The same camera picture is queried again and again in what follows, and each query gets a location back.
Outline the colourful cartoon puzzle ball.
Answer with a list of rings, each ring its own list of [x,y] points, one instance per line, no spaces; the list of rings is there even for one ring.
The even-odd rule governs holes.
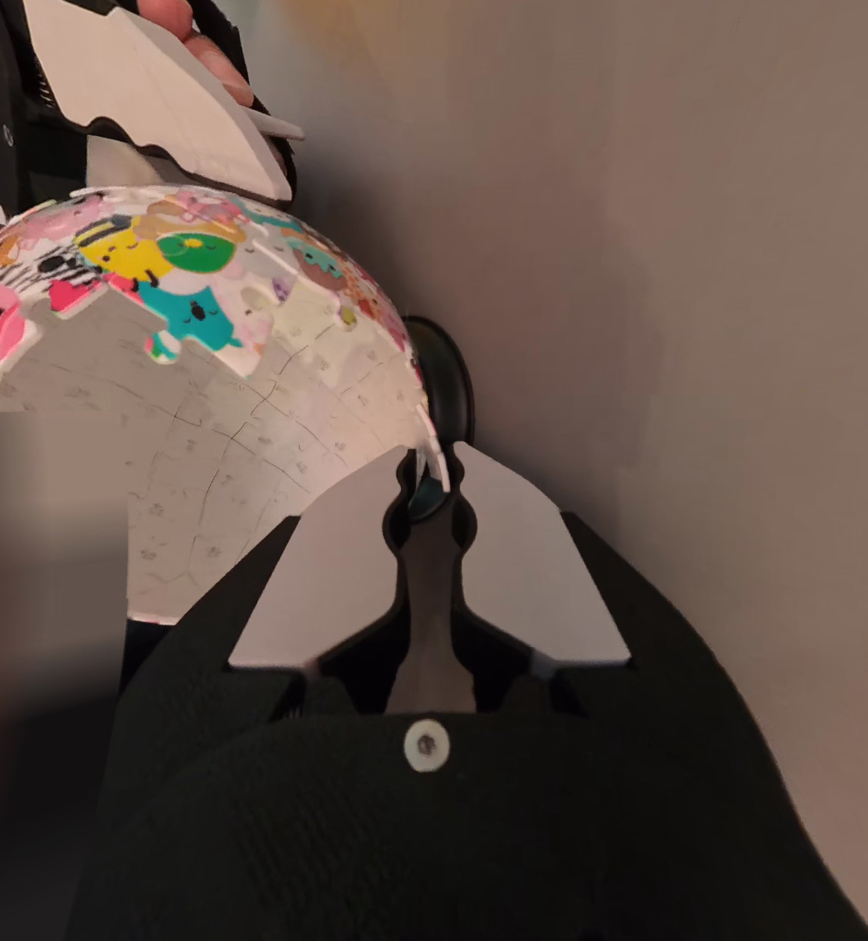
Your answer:
[[[421,407],[391,300],[282,211],[192,185],[88,187],[0,229],[0,411],[117,413],[134,620],[176,624],[394,447],[424,470]]]

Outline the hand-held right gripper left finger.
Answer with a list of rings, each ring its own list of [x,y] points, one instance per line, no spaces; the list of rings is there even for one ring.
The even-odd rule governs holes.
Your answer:
[[[228,658],[233,669],[310,673],[395,606],[416,451],[398,445],[299,517]]]

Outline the black round ball stand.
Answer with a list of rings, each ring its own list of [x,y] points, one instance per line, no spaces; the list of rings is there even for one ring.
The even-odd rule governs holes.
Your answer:
[[[459,489],[464,470],[454,447],[461,442],[473,444],[475,404],[470,372],[449,332],[426,317],[410,316],[405,325],[446,465],[437,481],[433,460],[428,459],[422,470],[419,452],[409,450],[397,469],[404,521],[415,526],[444,509]]]

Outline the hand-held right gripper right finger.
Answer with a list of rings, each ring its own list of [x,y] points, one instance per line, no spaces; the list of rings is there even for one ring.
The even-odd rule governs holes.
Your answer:
[[[524,646],[540,674],[627,665],[628,646],[558,505],[466,442],[453,453],[463,471],[458,508],[472,514],[459,558],[462,613]]]

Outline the person's left hand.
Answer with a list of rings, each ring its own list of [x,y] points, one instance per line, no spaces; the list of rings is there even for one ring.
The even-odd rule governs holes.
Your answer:
[[[236,102],[251,108],[254,93],[248,80],[241,76],[216,42],[196,28],[192,4],[187,1],[137,1],[137,13],[151,23],[167,30],[192,56],[227,89]]]

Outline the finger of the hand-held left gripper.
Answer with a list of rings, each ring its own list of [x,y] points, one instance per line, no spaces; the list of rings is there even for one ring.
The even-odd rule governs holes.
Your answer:
[[[267,142],[302,130],[240,105],[181,41],[116,2],[27,1],[32,51],[71,124],[115,125],[182,172],[273,202],[292,187]]]
[[[87,187],[102,189],[178,182],[179,168],[169,159],[147,155],[120,140],[87,136]]]

